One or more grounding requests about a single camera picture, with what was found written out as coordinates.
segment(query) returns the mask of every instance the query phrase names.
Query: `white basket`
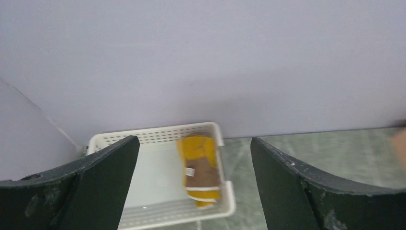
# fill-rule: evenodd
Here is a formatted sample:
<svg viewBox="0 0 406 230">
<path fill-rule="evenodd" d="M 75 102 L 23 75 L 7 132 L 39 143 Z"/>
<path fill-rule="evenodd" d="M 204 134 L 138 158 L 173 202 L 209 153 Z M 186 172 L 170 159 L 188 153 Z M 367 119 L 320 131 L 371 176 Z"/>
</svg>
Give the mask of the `white basket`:
<svg viewBox="0 0 406 230">
<path fill-rule="evenodd" d="M 235 212 L 233 184 L 224 179 L 219 148 L 216 151 L 221 180 L 219 203 L 209 209 L 198 209 L 195 201 L 190 199 L 183 189 L 183 165 L 175 141 L 198 132 L 209 133 L 217 146 L 224 145 L 220 128 L 214 122 L 103 133 L 92 137 L 88 154 L 99 151 L 128 135 L 137 136 L 140 141 L 137 164 L 118 229 L 141 230 L 163 227 L 228 217 Z"/>
</svg>

